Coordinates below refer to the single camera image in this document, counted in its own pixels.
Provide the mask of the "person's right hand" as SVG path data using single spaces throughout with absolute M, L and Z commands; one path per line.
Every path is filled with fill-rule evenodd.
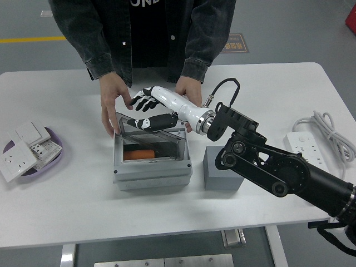
M 118 122 L 116 118 L 116 99 L 122 97 L 128 110 L 132 110 L 130 105 L 132 98 L 128 87 L 123 79 L 116 73 L 111 72 L 99 78 L 101 94 L 101 121 L 106 132 L 113 138 L 119 133 Z

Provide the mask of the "person's left hand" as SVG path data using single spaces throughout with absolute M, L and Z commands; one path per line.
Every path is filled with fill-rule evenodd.
M 194 105 L 201 107 L 202 94 L 199 80 L 181 76 L 176 83 L 175 92 L 181 96 L 186 96 Z

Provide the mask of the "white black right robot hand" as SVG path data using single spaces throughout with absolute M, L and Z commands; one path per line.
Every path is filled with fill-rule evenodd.
M 215 113 L 209 108 L 197 107 L 178 93 L 160 86 L 142 89 L 134 96 L 130 105 L 137 105 L 136 110 L 145 112 L 150 108 L 155 108 L 159 103 L 172 110 L 173 113 L 140 120 L 131 119 L 128 124 L 145 131 L 156 131 L 174 127 L 180 120 L 188 122 L 194 132 L 203 135 L 209 129 L 206 123 L 212 122 L 215 117 Z

